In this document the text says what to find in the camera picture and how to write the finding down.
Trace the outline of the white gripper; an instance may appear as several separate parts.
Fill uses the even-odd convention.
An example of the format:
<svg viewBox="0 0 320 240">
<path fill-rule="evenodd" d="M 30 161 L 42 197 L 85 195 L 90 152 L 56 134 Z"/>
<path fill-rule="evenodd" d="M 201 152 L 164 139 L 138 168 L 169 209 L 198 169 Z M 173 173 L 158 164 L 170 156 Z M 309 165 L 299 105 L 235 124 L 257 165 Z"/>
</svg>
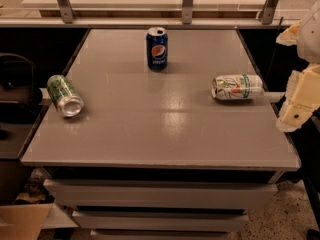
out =
<svg viewBox="0 0 320 240">
<path fill-rule="evenodd" d="M 276 122 L 282 132 L 299 129 L 320 108 L 320 1 L 276 38 L 284 46 L 297 45 L 298 56 L 312 63 L 302 72 L 293 70 L 285 101 Z"/>
</svg>

